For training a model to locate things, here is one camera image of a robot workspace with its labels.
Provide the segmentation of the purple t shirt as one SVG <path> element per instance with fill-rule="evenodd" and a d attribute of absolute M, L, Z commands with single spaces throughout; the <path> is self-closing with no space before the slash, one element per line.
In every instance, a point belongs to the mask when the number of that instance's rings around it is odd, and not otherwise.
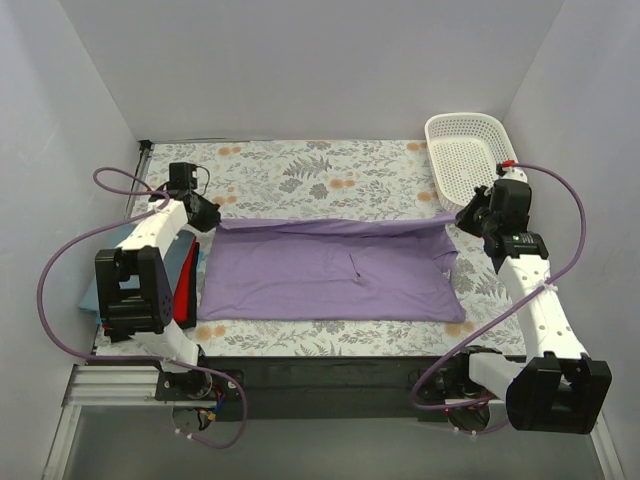
<path fill-rule="evenodd" d="M 362 222 L 229 219 L 213 237 L 202 320 L 462 323 L 449 215 Z"/>

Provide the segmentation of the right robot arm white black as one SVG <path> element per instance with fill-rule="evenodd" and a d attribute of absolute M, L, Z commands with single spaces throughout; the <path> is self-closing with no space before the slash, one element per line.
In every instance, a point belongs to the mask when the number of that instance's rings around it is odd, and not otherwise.
<path fill-rule="evenodd" d="M 550 277 L 546 245 L 527 229 L 531 200 L 527 183 L 498 179 L 490 187 L 476 188 L 456 215 L 459 229 L 483 240 L 517 309 L 526 361 L 474 352 L 453 371 L 452 383 L 464 397 L 486 389 L 503 400 L 517 430 L 588 434 L 612 374 L 606 362 L 588 355 L 569 324 Z"/>

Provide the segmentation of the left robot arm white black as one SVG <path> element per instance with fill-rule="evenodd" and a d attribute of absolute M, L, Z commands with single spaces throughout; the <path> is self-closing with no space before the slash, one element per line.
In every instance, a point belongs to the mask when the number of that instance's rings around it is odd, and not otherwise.
<path fill-rule="evenodd" d="M 220 223 L 219 206 L 198 192 L 198 167 L 177 162 L 169 180 L 148 202 L 146 216 L 116 247 L 95 258 L 99 315 L 108 338 L 135 340 L 163 362 L 190 364 L 178 387 L 193 400 L 205 398 L 213 386 L 211 373 L 195 365 L 201 348 L 174 319 L 174 289 L 165 257 L 187 227 L 209 232 Z"/>

